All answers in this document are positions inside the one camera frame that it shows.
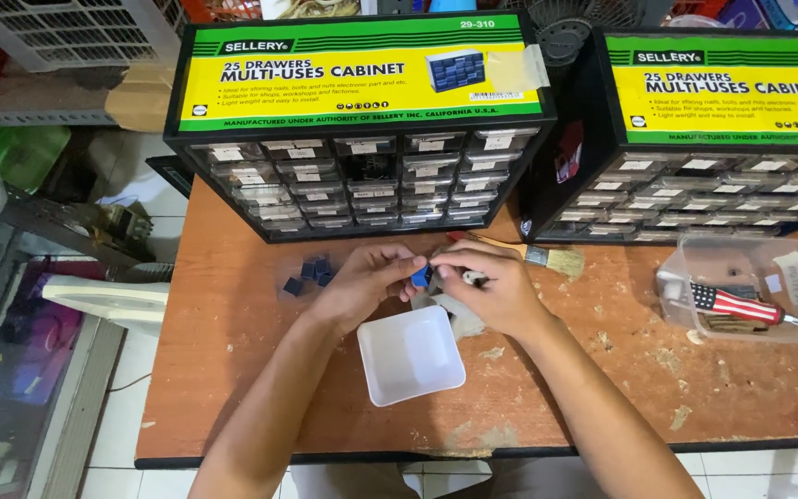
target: left hand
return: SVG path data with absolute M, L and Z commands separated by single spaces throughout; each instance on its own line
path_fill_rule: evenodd
M 409 301 L 422 289 L 409 278 L 426 265 L 427 258 L 415 256 L 405 244 L 360 246 L 305 313 L 345 335 L 388 297 Z

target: hand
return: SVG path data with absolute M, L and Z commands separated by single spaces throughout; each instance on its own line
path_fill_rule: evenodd
M 405 244 L 368 244 L 356 248 L 338 274 L 306 312 L 345 335 L 359 326 L 388 297 L 407 302 L 418 290 L 409 279 L 427 265 Z
M 486 325 L 521 340 L 557 321 L 538 299 L 531 278 L 515 249 L 461 240 L 434 256 L 430 265 L 442 278 L 442 289 L 465 304 Z M 476 288 L 461 279 L 461 269 L 482 272 L 489 280 Z

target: white plastic basket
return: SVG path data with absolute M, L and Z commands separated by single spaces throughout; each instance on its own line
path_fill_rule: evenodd
M 180 0 L 0 0 L 0 47 L 28 71 L 176 63 Z

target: worn table surface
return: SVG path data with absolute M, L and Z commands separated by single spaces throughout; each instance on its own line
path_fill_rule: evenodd
M 482 233 L 518 241 L 505 208 Z M 447 242 L 442 233 L 378 241 L 387 240 L 423 254 Z M 303 306 L 276 300 L 280 266 L 322 250 L 346 254 L 362 241 L 264 244 L 196 183 L 152 370 L 139 466 L 168 467 L 181 460 L 160 458 L 205 455 Z M 781 441 L 798 438 L 798 345 L 695 343 L 655 313 L 654 272 L 672 248 L 582 250 L 587 265 L 580 279 L 529 267 L 532 279 L 544 303 L 662 437 L 798 445 L 798 439 Z M 388 300 L 376 313 L 407 307 Z M 331 358 L 296 451 L 487 456 L 494 448 L 568 448 L 556 404 L 518 345 L 487 332 L 462 339 L 459 348 L 467 375 L 462 387 L 376 408 L 356 335 L 348 335 Z M 729 448 L 711 448 L 716 445 Z

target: brush bristles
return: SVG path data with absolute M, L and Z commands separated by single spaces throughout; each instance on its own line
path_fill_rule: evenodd
M 577 249 L 550 249 L 547 268 L 575 280 L 583 274 L 583 253 Z

